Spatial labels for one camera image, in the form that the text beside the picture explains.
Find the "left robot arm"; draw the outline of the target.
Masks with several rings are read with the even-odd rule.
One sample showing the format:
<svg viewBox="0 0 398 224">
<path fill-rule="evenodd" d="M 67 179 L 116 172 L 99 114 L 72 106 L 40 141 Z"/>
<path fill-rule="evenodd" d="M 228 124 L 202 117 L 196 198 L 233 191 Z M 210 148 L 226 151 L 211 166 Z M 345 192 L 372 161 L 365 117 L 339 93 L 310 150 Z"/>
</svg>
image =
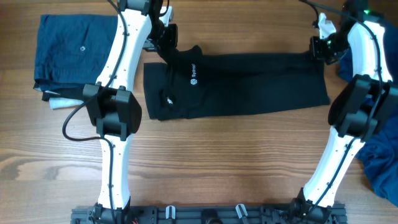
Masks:
<svg viewBox="0 0 398 224">
<path fill-rule="evenodd" d="M 133 95 L 143 50 L 177 45 L 174 12 L 162 1 L 118 1 L 118 26 L 104 69 L 83 99 L 103 151 L 101 192 L 88 209 L 87 223 L 132 223 L 128 186 L 129 149 L 139 129 L 142 109 Z"/>
</svg>

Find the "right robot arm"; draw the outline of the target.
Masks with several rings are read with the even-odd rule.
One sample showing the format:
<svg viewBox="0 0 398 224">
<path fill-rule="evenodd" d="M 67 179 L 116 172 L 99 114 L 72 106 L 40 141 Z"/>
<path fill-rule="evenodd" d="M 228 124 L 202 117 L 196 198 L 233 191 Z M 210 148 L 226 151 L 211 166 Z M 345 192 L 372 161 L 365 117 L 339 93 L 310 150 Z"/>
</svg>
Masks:
<svg viewBox="0 0 398 224">
<path fill-rule="evenodd" d="M 310 39 L 310 53 L 330 65 L 351 52 L 353 79 L 331 105 L 330 135 L 311 179 L 290 204 L 273 211 L 286 223 L 343 222 L 345 207 L 335 204 L 336 191 L 355 155 L 397 106 L 397 85 L 384 53 L 384 16 L 370 10 L 367 1 L 346 1 L 333 12 L 341 16 L 340 29 L 317 13 L 313 26 L 319 35 Z"/>
</svg>

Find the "black polo shirt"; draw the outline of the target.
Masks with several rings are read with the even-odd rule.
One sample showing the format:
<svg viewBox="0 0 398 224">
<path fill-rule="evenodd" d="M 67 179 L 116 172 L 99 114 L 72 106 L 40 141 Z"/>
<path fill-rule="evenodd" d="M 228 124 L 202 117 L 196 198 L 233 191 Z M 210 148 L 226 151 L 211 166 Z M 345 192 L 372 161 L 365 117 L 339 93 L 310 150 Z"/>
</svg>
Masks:
<svg viewBox="0 0 398 224">
<path fill-rule="evenodd" d="M 323 62 L 309 52 L 205 55 L 172 49 L 144 64 L 150 119 L 239 116 L 329 105 Z"/>
</svg>

